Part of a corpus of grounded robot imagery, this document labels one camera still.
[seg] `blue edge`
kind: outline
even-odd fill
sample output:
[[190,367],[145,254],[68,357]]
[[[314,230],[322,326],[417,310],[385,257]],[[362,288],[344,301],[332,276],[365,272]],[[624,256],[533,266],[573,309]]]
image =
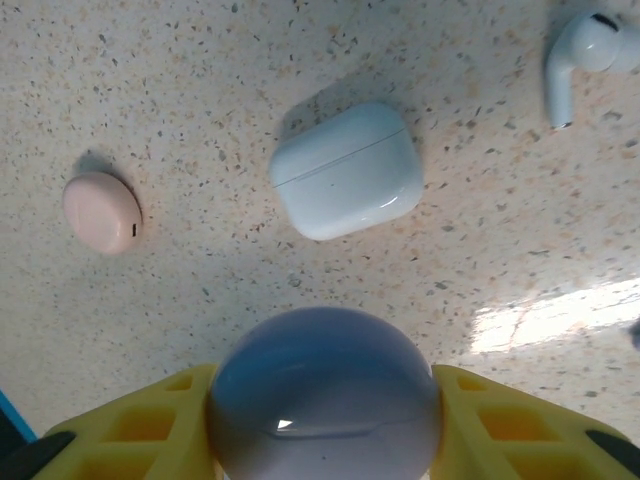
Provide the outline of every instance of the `blue edge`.
[[31,430],[31,427],[24,421],[22,415],[18,413],[9,399],[2,393],[2,390],[0,390],[0,410],[7,416],[9,421],[13,423],[13,426],[16,427],[16,430],[18,430],[20,435],[22,435],[28,443],[35,442],[38,439],[36,434],[33,433],[33,430]]

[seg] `white earbud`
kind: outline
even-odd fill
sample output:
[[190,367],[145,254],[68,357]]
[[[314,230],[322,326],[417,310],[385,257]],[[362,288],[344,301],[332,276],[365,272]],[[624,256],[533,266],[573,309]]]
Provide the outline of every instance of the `white earbud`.
[[551,49],[546,66],[547,109],[551,126],[566,128],[573,121],[571,73],[630,72],[640,66],[640,29],[592,11],[578,15],[565,27]]

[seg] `airpods pro case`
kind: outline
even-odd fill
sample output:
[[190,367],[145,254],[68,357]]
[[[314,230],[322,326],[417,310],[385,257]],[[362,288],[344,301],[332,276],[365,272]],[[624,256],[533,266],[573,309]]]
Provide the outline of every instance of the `airpods pro case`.
[[422,162],[400,115],[365,103],[281,145],[269,175],[293,226],[330,240],[412,210]]

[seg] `yellow 3d printed mount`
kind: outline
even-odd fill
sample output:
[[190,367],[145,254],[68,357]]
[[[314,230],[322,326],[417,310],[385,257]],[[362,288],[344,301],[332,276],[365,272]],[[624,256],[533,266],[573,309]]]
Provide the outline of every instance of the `yellow 3d printed mount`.
[[[222,480],[208,439],[214,365],[51,429],[0,462],[3,480]],[[466,370],[433,367],[444,417],[433,480],[637,480],[640,449],[584,415]]]

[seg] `speckled countertop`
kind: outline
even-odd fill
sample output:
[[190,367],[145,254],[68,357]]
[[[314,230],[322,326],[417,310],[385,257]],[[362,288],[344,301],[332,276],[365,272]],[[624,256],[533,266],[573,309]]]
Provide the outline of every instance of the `speckled countertop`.
[[[543,52],[580,4],[2,2],[1,388],[42,433],[275,313],[344,305],[640,442],[640,75],[576,73],[566,132],[542,104]],[[409,124],[423,200],[306,240],[270,155],[372,99]],[[129,254],[66,225],[64,185],[94,168],[140,200]]]

